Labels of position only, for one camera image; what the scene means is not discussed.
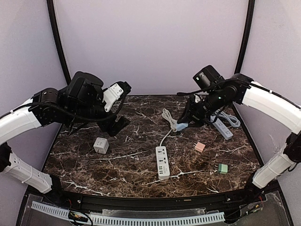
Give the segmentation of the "blue plug charger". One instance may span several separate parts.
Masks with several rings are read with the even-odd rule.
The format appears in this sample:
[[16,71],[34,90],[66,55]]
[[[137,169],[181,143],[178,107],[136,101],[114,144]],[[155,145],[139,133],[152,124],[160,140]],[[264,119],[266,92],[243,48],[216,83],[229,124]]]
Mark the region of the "blue plug charger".
[[177,123],[175,126],[176,132],[181,131],[188,127],[188,123]]

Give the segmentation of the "white power strip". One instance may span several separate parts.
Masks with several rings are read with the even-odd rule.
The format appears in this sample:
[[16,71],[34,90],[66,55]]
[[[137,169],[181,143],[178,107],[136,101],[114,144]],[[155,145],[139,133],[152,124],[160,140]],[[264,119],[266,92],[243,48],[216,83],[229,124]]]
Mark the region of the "white power strip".
[[170,177],[170,168],[169,168],[166,147],[157,146],[155,151],[156,151],[158,178],[160,180],[168,179]]

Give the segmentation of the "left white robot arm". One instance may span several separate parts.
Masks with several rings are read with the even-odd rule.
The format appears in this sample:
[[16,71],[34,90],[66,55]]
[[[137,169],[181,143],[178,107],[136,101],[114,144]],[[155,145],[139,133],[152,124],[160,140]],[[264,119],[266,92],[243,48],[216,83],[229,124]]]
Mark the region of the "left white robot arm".
[[73,125],[98,124],[111,137],[117,135],[129,124],[125,117],[118,118],[131,86],[118,81],[106,89],[100,83],[83,79],[81,85],[70,84],[61,90],[47,88],[21,106],[0,118],[0,170],[28,184],[56,205],[66,202],[66,194],[60,189],[60,180],[45,174],[21,160],[7,144],[7,141],[29,130],[58,122],[74,133]]

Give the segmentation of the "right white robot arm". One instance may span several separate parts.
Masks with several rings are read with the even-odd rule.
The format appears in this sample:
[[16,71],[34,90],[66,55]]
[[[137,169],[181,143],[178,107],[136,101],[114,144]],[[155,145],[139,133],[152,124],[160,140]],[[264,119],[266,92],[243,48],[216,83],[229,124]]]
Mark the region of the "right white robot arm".
[[258,190],[301,162],[301,107],[242,74],[225,79],[218,72],[203,69],[193,79],[200,91],[208,94],[200,99],[196,98],[197,92],[186,94],[189,99],[179,124],[193,122],[202,126],[209,123],[214,112],[235,102],[266,114],[291,132],[281,151],[253,174],[246,190],[240,193],[242,203],[250,204],[258,197]]

